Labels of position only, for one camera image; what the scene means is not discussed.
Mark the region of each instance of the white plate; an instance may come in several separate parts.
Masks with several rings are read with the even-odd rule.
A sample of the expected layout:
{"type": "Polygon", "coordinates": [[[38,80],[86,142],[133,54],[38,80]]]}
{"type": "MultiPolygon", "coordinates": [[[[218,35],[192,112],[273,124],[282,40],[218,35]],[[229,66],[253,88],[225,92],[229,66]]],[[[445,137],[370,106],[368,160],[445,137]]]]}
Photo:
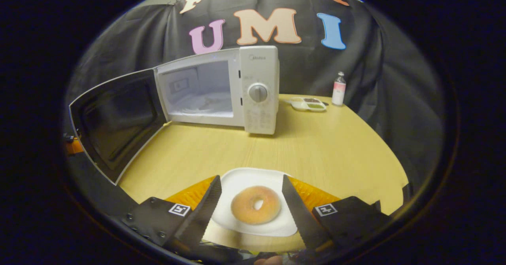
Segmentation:
{"type": "Polygon", "coordinates": [[[221,227],[244,234],[261,236],[291,236],[297,232],[281,188],[286,173],[258,168],[235,168],[221,177],[222,194],[213,213],[212,220],[221,227]],[[234,217],[230,204],[239,192],[251,186],[265,186],[273,189],[281,202],[279,214],[262,225],[248,225],[234,217]]]}

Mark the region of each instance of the bottle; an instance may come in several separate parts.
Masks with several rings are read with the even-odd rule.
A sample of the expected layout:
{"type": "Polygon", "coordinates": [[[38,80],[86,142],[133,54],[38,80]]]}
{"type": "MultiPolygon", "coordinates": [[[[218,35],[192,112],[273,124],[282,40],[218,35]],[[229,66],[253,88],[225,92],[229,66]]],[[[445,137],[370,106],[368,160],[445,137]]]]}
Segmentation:
{"type": "Polygon", "coordinates": [[[332,104],[340,106],[343,105],[345,97],[346,81],[343,72],[338,73],[338,77],[334,81],[334,92],[332,93],[332,104]]]}

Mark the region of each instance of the wooden table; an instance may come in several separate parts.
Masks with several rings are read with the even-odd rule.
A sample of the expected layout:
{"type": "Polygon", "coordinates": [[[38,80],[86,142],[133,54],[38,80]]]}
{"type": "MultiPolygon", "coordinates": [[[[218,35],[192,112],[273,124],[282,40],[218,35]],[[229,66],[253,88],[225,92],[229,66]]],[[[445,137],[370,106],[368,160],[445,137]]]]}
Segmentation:
{"type": "MultiPolygon", "coordinates": [[[[300,112],[280,95],[276,133],[253,135],[244,128],[172,122],[139,153],[119,186],[135,201],[165,199],[192,184],[238,167],[278,170],[332,195],[351,195],[391,214],[403,203],[406,174],[390,148],[346,106],[300,112]]],[[[318,97],[330,103],[329,97],[318,97]]],[[[241,234],[212,220],[204,239],[252,251],[304,248],[298,232],[289,237],[241,234]]]]}

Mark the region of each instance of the bagel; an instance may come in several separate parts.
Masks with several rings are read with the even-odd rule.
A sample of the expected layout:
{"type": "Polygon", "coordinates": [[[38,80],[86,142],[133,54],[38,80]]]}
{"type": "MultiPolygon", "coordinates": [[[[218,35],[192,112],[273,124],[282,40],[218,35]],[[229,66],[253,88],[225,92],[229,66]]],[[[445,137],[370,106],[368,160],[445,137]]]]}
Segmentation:
{"type": "Polygon", "coordinates": [[[275,191],[264,186],[253,186],[237,194],[230,205],[235,218],[248,225],[260,225],[273,220],[281,209],[281,202],[275,191]],[[255,203],[263,201],[259,209],[255,203]]]}

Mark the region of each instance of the microwave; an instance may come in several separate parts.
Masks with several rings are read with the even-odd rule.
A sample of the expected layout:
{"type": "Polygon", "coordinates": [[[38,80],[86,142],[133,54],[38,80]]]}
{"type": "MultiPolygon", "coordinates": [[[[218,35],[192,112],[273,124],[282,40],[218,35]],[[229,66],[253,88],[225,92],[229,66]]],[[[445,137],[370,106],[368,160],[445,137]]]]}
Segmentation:
{"type": "Polygon", "coordinates": [[[101,83],[69,105],[88,158],[113,184],[168,121],[274,134],[279,59],[271,45],[188,56],[101,83]]]}

